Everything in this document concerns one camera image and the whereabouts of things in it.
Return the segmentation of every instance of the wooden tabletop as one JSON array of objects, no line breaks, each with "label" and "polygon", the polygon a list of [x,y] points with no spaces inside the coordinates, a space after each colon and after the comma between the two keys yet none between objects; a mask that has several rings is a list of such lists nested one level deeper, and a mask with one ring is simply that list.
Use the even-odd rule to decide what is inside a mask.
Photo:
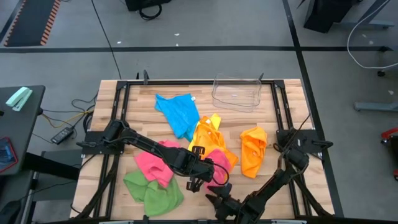
[{"label": "wooden tabletop", "polygon": [[[92,131],[103,131],[108,124],[111,116],[114,94],[116,89],[116,80],[103,80],[101,82],[98,97],[95,106],[95,112],[91,123]],[[285,80],[287,98],[289,100],[290,110],[294,126],[298,128],[304,119],[308,116],[307,102],[304,96],[301,81],[299,79]],[[156,111],[155,94],[158,93],[165,98],[171,98],[176,95],[191,93],[196,98],[196,106],[200,116],[211,116],[218,113],[221,116],[220,131],[226,141],[227,148],[239,157],[230,175],[230,183],[233,188],[231,195],[236,199],[243,200],[247,194],[253,190],[258,190],[273,175],[277,167],[277,158],[279,153],[273,149],[272,144],[276,142],[277,121],[275,116],[274,104],[272,100],[271,88],[269,85],[263,85],[261,90],[261,103],[252,113],[244,113],[233,110],[221,109],[213,106],[211,97],[212,85],[147,85],[132,86],[129,94],[129,103],[127,106],[126,120],[132,129],[145,135],[155,141],[171,140],[177,141],[182,147],[188,147],[189,142],[186,139],[176,139],[165,116]],[[280,105],[282,97],[278,93]],[[119,104],[118,116],[121,114],[121,105]],[[284,116],[283,106],[282,118],[284,127],[287,128],[286,118]],[[241,172],[241,140],[239,135],[247,129],[255,126],[264,128],[268,134],[267,149],[264,156],[264,162],[255,179],[242,175]],[[312,129],[312,123],[308,120],[303,129]],[[143,203],[136,203],[130,196],[126,186],[123,183],[123,177],[132,171],[137,170],[137,165],[133,157],[142,151],[126,146],[125,153],[119,161],[118,176],[114,193],[114,202],[112,209],[112,220],[142,220],[144,215]],[[89,161],[82,171],[76,194],[73,201],[73,207],[81,211],[89,202],[98,187],[100,170],[103,156],[97,155]],[[108,167],[111,166],[112,159],[109,160]],[[202,187],[200,192],[192,193],[185,190],[187,178],[179,177],[176,179],[184,194],[182,204],[169,213],[150,219],[160,220],[186,220],[186,219],[215,219],[215,211],[212,204],[205,197],[206,190]],[[310,156],[310,165],[305,172],[305,181],[308,189],[314,197],[321,203],[323,208],[333,213],[331,198],[326,183],[321,160]],[[300,189],[296,186],[300,212],[304,215],[304,207]],[[108,191],[104,193],[100,215],[104,215]],[[266,205],[266,210],[262,218],[293,218],[292,203],[288,186],[284,186],[278,191]]]}]

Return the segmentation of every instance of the transparent bin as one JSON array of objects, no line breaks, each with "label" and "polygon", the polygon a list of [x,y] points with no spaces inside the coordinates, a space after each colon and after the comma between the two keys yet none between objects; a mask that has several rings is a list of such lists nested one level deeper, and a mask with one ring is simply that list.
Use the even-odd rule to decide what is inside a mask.
[{"label": "transparent bin", "polygon": [[219,74],[214,79],[213,105],[218,108],[253,112],[261,101],[261,81],[240,79]]}]

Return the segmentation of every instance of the table leg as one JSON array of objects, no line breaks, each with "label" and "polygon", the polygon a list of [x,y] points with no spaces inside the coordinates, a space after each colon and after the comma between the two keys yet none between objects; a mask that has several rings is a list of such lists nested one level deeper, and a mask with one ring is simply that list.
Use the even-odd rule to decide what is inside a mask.
[{"label": "table leg", "polygon": [[29,169],[36,172],[56,175],[71,180],[78,180],[79,168],[69,166],[60,162],[27,152],[24,159],[23,169]]}]

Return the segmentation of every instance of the black floor stripe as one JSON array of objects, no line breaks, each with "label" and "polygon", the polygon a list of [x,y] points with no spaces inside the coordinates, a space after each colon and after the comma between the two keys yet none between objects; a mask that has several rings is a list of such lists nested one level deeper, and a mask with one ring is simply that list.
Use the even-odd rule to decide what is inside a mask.
[{"label": "black floor stripe", "polygon": [[10,28],[15,16],[17,15],[19,8],[21,7],[23,0],[19,0],[17,5],[15,6],[14,10],[12,11],[10,17],[8,17],[8,20],[6,22],[6,24],[4,25],[4,27],[2,28],[1,32],[0,32],[0,42],[4,39],[4,37],[7,34],[8,29]]},{"label": "black floor stripe", "polygon": [[[293,21],[292,13],[290,11],[289,3],[287,2],[287,0],[282,0],[282,2],[284,4],[287,22],[289,23],[290,33],[292,34],[293,44],[294,44],[294,47],[296,48],[297,60],[298,60],[299,66],[300,66],[300,70],[301,70],[301,74],[302,74],[302,78],[303,78],[303,82],[304,82],[304,89],[307,94],[308,104],[310,106],[313,123],[314,123],[315,129],[317,130],[319,138],[325,139],[325,134],[323,133],[322,124],[321,124],[320,117],[318,114],[317,104],[315,103],[315,97],[313,95],[313,91],[312,91],[312,87],[311,87],[311,83],[310,83],[310,77],[308,76],[307,67],[305,66],[303,52],[302,52],[302,49],[300,46],[299,38],[297,36],[296,28],[294,26],[294,21]],[[335,214],[338,217],[343,217],[344,216],[343,209],[341,207],[341,202],[340,202],[340,198],[339,198],[338,190],[337,190],[337,186],[336,186],[336,180],[335,180],[335,176],[333,175],[333,169],[332,169],[332,166],[330,163],[330,157],[329,157],[329,153],[327,150],[325,151],[325,153],[323,153],[323,158],[324,158],[323,167],[325,169],[325,175],[326,175],[326,179],[328,181],[330,196],[332,198],[332,204],[333,204],[333,208],[335,210]]]},{"label": "black floor stripe", "polygon": [[[195,52],[195,51],[286,51],[295,52],[296,46],[191,46],[191,47],[113,47],[113,52]],[[299,47],[302,52],[344,52],[346,47]],[[350,47],[350,51],[372,52],[381,46]],[[0,53],[91,53],[110,52],[109,47],[61,47],[61,48],[0,48]]]}]

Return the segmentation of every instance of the mint green object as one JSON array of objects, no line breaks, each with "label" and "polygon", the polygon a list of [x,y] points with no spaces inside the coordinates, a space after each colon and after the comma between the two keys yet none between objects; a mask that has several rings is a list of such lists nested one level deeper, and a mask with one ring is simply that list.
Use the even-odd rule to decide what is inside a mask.
[{"label": "mint green object", "polygon": [[14,111],[20,111],[32,94],[32,90],[21,87],[6,102],[7,106],[13,106]]},{"label": "mint green object", "polygon": [[156,180],[146,180],[140,170],[126,174],[123,181],[133,199],[136,202],[144,202],[145,214],[148,217],[163,215],[177,208],[184,199],[174,177],[166,188]]}]

